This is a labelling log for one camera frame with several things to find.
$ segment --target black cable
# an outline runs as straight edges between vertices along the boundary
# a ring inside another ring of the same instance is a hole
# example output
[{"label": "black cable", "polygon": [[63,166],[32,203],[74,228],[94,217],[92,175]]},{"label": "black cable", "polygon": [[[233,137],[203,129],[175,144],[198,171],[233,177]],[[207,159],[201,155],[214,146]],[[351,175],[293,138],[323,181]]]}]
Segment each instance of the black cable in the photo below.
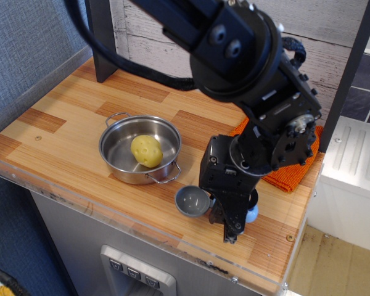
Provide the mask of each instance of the black cable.
[{"label": "black cable", "polygon": [[119,69],[122,69],[131,74],[158,82],[170,88],[178,89],[181,91],[190,91],[196,89],[196,85],[192,78],[176,78],[168,76],[162,72],[156,71],[149,67],[139,65],[130,60],[113,53],[107,49],[95,36],[89,31],[84,24],[80,7],[77,0],[64,0],[67,12],[74,23],[74,26],[84,38],[84,40],[100,55],[105,57],[109,62],[116,65]]},{"label": "black cable", "polygon": [[8,287],[15,296],[31,296],[29,292],[23,288],[16,279],[9,274],[0,270],[0,282]]},{"label": "black cable", "polygon": [[297,39],[292,37],[282,37],[282,46],[288,51],[295,52],[295,63],[297,68],[300,68],[302,63],[306,61],[306,49],[304,45]]}]

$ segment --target gray wall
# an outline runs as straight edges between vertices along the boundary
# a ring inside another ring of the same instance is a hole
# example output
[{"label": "gray wall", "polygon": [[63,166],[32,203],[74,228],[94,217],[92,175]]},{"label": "gray wall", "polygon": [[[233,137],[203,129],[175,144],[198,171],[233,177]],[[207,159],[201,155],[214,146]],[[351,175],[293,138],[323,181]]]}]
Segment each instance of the gray wall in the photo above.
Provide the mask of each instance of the gray wall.
[{"label": "gray wall", "polygon": [[85,47],[62,0],[0,0],[0,131],[90,57]]}]

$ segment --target potato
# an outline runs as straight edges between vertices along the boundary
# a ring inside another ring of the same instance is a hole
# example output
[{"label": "potato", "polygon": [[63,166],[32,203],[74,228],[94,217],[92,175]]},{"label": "potato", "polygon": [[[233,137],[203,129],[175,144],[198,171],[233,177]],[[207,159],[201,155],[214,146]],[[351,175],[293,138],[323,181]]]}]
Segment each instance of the potato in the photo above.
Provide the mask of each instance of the potato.
[{"label": "potato", "polygon": [[156,167],[163,159],[160,143],[152,136],[135,137],[131,142],[130,150],[137,162],[148,168]]}]

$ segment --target orange cloth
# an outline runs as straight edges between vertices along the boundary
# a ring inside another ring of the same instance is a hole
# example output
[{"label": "orange cloth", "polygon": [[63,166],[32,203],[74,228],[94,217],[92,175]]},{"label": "orange cloth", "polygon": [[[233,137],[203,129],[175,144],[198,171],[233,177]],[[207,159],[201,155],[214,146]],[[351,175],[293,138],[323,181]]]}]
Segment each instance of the orange cloth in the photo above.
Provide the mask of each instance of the orange cloth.
[{"label": "orange cloth", "polygon": [[[246,118],[237,126],[231,133],[231,136],[235,136],[237,134],[241,134],[244,128],[247,126],[249,119]],[[297,185],[301,182],[304,175],[310,168],[311,164],[314,162],[316,154],[318,153],[319,149],[319,139],[322,134],[323,127],[317,126],[315,129],[316,140],[311,145],[311,149],[314,153],[314,156],[307,158],[306,164],[304,166],[301,165],[291,165],[285,166],[280,168],[278,171],[273,171],[267,176],[263,177],[263,180],[269,182],[270,184],[280,188],[284,192],[292,192],[295,190]]]}]

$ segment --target small gray bowl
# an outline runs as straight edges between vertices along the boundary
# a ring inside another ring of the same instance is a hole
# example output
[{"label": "small gray bowl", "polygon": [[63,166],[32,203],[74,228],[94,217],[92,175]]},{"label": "small gray bowl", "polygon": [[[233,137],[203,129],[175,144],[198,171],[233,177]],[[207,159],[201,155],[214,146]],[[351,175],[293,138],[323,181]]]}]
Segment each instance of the small gray bowl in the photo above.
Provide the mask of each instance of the small gray bowl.
[{"label": "small gray bowl", "polygon": [[182,187],[175,195],[177,209],[191,218],[204,215],[212,203],[207,192],[197,186]]}]

